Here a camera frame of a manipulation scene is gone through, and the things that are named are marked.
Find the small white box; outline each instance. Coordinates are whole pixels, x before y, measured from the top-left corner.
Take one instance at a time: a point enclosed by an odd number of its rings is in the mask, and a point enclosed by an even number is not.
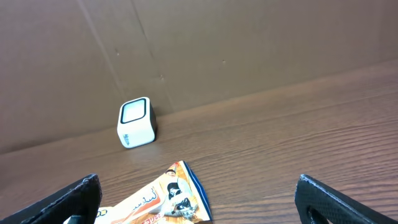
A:
[[[156,116],[148,97],[125,102],[120,107],[118,136],[128,149],[155,140]]]

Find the printed image on wrapper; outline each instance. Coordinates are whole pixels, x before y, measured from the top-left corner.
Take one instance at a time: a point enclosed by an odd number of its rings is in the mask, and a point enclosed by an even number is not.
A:
[[[198,190],[204,192],[184,161],[176,162],[155,181],[116,205],[111,224],[197,223],[211,220],[207,199],[204,198],[206,205],[203,204],[203,196]]]
[[[109,217],[109,212],[113,209],[113,207],[103,207],[103,208],[99,208],[98,212],[97,212],[97,216],[95,218],[95,222],[94,224],[105,224],[105,223],[109,223],[109,221],[107,221],[107,218]],[[68,218],[67,220],[64,221],[63,224],[68,224],[70,218]]]

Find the cardboard wall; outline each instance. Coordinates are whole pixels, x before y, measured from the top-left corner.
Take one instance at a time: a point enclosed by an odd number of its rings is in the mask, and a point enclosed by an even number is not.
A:
[[[5,0],[0,153],[398,57],[395,0]]]

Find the wood grain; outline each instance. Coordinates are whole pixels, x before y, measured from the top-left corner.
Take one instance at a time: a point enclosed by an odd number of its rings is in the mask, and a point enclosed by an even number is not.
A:
[[[308,174],[398,219],[398,60],[162,116],[156,142],[114,128],[0,155],[0,218],[95,172],[113,206],[185,160],[215,223],[298,223]]]

